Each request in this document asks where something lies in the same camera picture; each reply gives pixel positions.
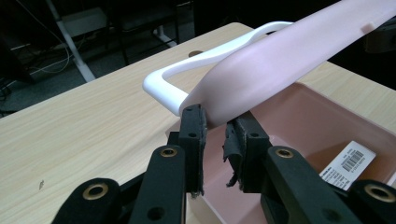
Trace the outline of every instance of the dark floor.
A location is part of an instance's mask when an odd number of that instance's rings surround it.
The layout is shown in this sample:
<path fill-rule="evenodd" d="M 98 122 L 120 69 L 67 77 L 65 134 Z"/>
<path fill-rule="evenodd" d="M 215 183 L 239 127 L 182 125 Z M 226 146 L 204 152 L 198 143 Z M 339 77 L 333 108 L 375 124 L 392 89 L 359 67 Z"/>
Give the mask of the dark floor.
<path fill-rule="evenodd" d="M 195 37 L 193 14 L 190 6 L 179 7 L 178 11 L 179 38 L 180 43 L 182 43 Z M 174 29 L 172 25 L 165 26 L 164 31 L 169 37 L 173 37 Z M 106 49 L 104 33 L 96 32 L 75 40 L 78 52 L 96 77 L 105 76 L 125 66 L 117 38 L 115 35 L 111 35 L 109 47 Z M 153 37 L 150 32 L 127 37 L 126 45 L 130 63 L 167 49 L 166 46 L 162 46 L 145 51 L 159 44 L 161 42 Z M 26 57 L 35 57 L 35 55 L 32 55 L 35 53 L 30 51 L 32 50 L 29 48 L 18 49 L 16 53 L 18 53 L 23 62 L 26 61 Z M 3 96 L 0 95 L 0 111 L 22 110 L 86 83 L 74 65 L 72 58 L 68 61 L 66 58 L 65 49 L 63 48 L 52 50 L 44 58 L 40 58 L 37 66 L 34 66 L 36 68 L 32 68 L 29 71 L 35 83 L 12 81 L 8 84 L 7 88 L 3 89 Z M 47 67 L 49 64 L 56 62 L 60 63 Z M 0 118 L 7 115 L 7 113 L 0 114 L 2 114 Z"/>

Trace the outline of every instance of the light wood tabletop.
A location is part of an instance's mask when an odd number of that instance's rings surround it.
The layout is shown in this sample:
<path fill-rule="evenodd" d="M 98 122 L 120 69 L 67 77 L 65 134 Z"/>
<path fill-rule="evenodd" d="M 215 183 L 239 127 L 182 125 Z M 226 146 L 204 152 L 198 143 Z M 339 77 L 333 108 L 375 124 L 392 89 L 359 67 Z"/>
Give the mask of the light wood tabletop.
<path fill-rule="evenodd" d="M 0 222 L 50 223 L 81 183 L 107 177 L 123 184 L 145 172 L 178 118 L 143 91 L 143 79 L 250 30 L 226 25 L 0 119 Z M 171 82 L 190 91 L 211 66 Z M 300 82 L 396 133 L 394 90 L 331 63 Z M 187 223 L 199 223 L 189 207 Z"/>

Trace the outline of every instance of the barcode label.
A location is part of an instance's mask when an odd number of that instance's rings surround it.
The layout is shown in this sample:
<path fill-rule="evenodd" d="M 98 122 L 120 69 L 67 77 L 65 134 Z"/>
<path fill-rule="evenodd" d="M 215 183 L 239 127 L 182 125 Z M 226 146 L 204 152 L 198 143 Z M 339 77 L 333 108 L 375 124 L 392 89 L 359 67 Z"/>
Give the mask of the barcode label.
<path fill-rule="evenodd" d="M 374 157 L 373 151 L 352 141 L 319 175 L 326 182 L 348 190 Z"/>

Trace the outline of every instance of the white handle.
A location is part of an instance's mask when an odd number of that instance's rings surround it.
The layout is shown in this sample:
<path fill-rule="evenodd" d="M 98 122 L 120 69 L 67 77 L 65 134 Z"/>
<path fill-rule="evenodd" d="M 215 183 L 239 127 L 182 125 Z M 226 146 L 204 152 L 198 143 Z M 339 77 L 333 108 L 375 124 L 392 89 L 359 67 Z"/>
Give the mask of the white handle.
<path fill-rule="evenodd" d="M 192 68 L 205 66 L 210 63 L 217 63 L 238 49 L 255 42 L 263 35 L 278 31 L 291 24 L 292 22 L 286 21 L 274 21 L 266 23 L 263 26 L 245 35 L 241 35 L 240 37 L 214 49 L 203 52 L 181 62 L 171 64 L 165 68 L 156 70 L 145 78 L 143 82 L 143 90 L 145 90 L 176 116 L 180 116 L 180 105 L 186 99 L 188 94 L 167 82 L 166 79 Z"/>

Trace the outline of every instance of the pink container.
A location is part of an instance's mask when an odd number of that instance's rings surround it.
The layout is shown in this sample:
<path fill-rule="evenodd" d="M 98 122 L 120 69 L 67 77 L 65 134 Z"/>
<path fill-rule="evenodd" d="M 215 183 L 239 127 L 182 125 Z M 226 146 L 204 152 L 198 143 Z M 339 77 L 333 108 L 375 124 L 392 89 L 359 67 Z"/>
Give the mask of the pink container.
<path fill-rule="evenodd" d="M 360 179 L 388 183 L 396 172 L 396 135 L 328 98 L 294 83 L 250 110 L 270 135 L 273 145 L 300 151 L 319 173 L 352 140 L 370 148 L 375 159 Z M 205 196 L 190 200 L 203 223 L 266 223 L 260 194 L 226 188 L 233 175 L 222 162 L 225 126 L 209 131 L 204 156 Z"/>

